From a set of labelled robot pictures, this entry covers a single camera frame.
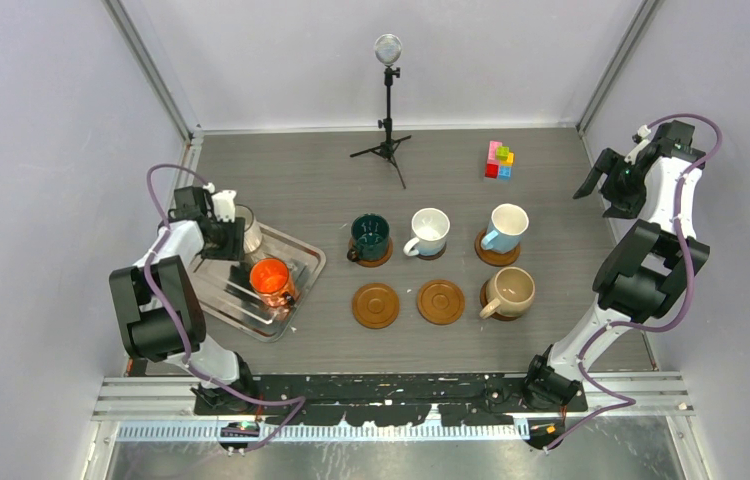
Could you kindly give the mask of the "dark green mug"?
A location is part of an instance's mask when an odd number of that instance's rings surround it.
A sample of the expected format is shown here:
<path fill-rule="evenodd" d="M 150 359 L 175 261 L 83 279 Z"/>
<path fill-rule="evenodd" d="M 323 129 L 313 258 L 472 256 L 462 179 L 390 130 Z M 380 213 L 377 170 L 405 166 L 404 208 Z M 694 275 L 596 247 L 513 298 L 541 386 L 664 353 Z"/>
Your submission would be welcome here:
<path fill-rule="evenodd" d="M 349 261 L 375 261 L 387 251 L 390 227 L 385 218 L 367 213 L 356 218 L 351 225 L 351 243 L 346 257 Z"/>

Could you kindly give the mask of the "light blue mug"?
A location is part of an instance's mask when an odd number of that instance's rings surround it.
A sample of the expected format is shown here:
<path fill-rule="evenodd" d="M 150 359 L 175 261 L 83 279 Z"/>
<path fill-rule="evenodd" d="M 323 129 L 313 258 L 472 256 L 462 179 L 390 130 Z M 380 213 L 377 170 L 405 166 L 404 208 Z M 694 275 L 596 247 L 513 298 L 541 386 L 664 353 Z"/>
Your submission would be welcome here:
<path fill-rule="evenodd" d="M 484 251 L 500 254 L 516 249 L 530 224 L 527 212 L 520 206 L 504 203 L 491 213 L 480 246 Z"/>

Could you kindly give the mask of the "brown wooden coaster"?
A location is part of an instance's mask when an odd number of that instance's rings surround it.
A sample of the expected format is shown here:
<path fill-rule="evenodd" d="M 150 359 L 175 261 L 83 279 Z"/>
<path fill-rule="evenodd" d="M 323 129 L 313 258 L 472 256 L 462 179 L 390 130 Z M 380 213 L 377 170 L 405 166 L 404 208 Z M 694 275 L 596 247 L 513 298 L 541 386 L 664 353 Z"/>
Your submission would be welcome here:
<path fill-rule="evenodd" d="M 479 299 L 480 299 L 480 303 L 481 303 L 482 307 L 485 307 L 487 305 L 487 303 L 488 303 L 488 295 L 487 295 L 487 285 L 488 285 L 488 283 L 489 283 L 489 281 L 485 281 L 484 284 L 482 285 L 481 289 L 480 289 Z M 502 322 L 512 322 L 512 321 L 516 321 L 516 320 L 520 319 L 521 316 L 520 315 L 517 315 L 517 316 L 506 316 L 506 315 L 502 315 L 502 314 L 494 311 L 489 316 L 489 318 L 490 319 L 495 319 L 495 320 L 498 320 L 498 321 L 502 321 Z"/>
<path fill-rule="evenodd" d="M 478 232 L 474 242 L 474 249 L 478 258 L 484 263 L 495 267 L 506 267 L 512 265 L 520 256 L 522 245 L 517 245 L 514 249 L 499 253 L 494 250 L 485 250 L 482 248 L 482 239 L 486 232 Z"/>
<path fill-rule="evenodd" d="M 351 300 L 355 320 L 369 329 L 390 326 L 400 313 L 397 293 L 384 283 L 369 283 L 360 287 Z"/>
<path fill-rule="evenodd" d="M 434 325 L 449 325 L 464 313 L 463 291 L 453 282 L 435 279 L 422 285 L 417 293 L 417 309 L 423 319 Z"/>
<path fill-rule="evenodd" d="M 365 268 L 376 268 L 376 267 L 379 267 L 379 266 L 381 266 L 381 265 L 383 265 L 383 264 L 385 264 L 385 263 L 387 263 L 389 261 L 389 259 L 391 258 L 392 254 L 393 254 L 393 250 L 394 250 L 393 240 L 390 239 L 389 242 L 388 242 L 387 251 L 386 251 L 386 253 L 380 259 L 375 260 L 375 261 L 357 260 L 357 261 L 354 261 L 354 264 L 357 264 L 357 265 L 359 265 L 361 267 L 365 267 Z"/>

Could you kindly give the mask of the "grey speckled mug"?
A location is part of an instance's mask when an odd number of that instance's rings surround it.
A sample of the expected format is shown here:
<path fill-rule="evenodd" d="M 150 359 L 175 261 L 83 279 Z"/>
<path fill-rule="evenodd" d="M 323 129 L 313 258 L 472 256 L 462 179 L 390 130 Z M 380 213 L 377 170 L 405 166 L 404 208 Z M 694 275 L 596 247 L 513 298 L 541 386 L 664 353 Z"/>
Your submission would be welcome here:
<path fill-rule="evenodd" d="M 244 204 L 236 206 L 236 217 L 244 222 L 243 251 L 245 254 L 255 253 L 263 243 L 263 233 L 253 210 Z"/>

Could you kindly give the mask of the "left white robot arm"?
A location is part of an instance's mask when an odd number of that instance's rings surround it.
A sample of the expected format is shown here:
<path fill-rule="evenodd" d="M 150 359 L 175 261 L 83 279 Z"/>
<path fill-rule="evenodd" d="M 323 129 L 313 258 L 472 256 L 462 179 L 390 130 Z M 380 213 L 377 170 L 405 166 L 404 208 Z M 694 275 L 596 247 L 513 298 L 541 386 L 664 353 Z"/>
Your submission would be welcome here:
<path fill-rule="evenodd" d="M 113 271 L 109 287 L 130 358 L 177 366 L 198 379 L 192 392 L 200 404 L 244 414 L 256 405 L 258 389 L 245 360 L 208 334 L 188 273 L 196 259 L 242 259 L 244 221 L 235 198 L 235 191 L 211 184 L 177 189 L 174 206 L 159 211 L 153 245 Z"/>

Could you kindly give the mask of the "dark walnut coaster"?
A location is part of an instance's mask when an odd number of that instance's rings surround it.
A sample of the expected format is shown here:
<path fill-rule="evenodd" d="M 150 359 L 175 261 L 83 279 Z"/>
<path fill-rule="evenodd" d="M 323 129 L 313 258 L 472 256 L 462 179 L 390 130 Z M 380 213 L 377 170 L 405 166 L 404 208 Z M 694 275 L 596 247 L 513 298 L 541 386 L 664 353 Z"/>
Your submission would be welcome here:
<path fill-rule="evenodd" d="M 434 254 L 431 254 L 431 255 L 422 255 L 422 254 L 419 254 L 416 257 L 418 259 L 420 259 L 420 260 L 433 261 L 433 260 L 436 260 L 436 259 L 440 258 L 441 256 L 443 256 L 445 254 L 446 250 L 447 250 L 447 244 L 444 244 L 443 247 L 438 252 L 436 252 Z"/>

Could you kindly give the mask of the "beige mug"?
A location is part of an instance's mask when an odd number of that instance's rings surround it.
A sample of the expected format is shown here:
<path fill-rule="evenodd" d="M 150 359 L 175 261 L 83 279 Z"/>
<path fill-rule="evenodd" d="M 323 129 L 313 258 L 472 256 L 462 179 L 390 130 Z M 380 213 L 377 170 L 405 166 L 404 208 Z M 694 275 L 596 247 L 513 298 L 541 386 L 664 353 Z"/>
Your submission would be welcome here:
<path fill-rule="evenodd" d="M 487 281 L 488 303 L 479 312 L 480 318 L 488 319 L 494 311 L 506 316 L 522 316 L 531 308 L 536 285 L 526 270 L 505 267 Z"/>

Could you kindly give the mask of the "orange glass mug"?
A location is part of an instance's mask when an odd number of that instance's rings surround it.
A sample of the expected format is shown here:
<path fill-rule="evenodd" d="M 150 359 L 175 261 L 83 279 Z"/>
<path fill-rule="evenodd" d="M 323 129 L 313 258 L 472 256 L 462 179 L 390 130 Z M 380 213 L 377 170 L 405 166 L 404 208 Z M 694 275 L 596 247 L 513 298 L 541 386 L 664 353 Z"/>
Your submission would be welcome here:
<path fill-rule="evenodd" d="M 249 274 L 252 289 L 271 308 L 291 308 L 298 293 L 290 268 L 276 258 L 265 258 L 253 265 Z"/>

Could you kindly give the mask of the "white mug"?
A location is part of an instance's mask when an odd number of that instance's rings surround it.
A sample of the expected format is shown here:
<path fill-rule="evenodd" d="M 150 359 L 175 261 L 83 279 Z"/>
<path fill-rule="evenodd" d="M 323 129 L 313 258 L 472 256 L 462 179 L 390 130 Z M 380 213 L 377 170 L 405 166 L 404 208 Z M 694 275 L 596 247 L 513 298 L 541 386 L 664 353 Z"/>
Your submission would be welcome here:
<path fill-rule="evenodd" d="M 418 210 L 411 219 L 411 238 L 405 243 L 403 253 L 409 257 L 440 254 L 446 246 L 450 226 L 449 217 L 442 210 Z"/>

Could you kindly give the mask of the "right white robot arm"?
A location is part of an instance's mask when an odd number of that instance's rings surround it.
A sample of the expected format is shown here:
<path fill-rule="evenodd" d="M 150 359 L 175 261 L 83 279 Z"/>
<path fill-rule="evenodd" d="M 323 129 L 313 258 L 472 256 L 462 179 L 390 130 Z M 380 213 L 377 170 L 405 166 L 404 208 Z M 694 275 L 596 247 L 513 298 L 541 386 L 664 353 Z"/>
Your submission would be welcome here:
<path fill-rule="evenodd" d="M 582 185 L 580 199 L 598 191 L 606 218 L 628 220 L 627 233 L 592 283 L 595 301 L 560 341 L 535 356 L 521 385 L 532 410 L 567 406 L 583 391 L 595 361 L 624 333 L 647 330 L 684 300 L 710 256 L 696 238 L 692 206 L 707 152 L 693 145 L 692 114 L 662 117 L 638 128 L 634 148 L 604 149 Z"/>

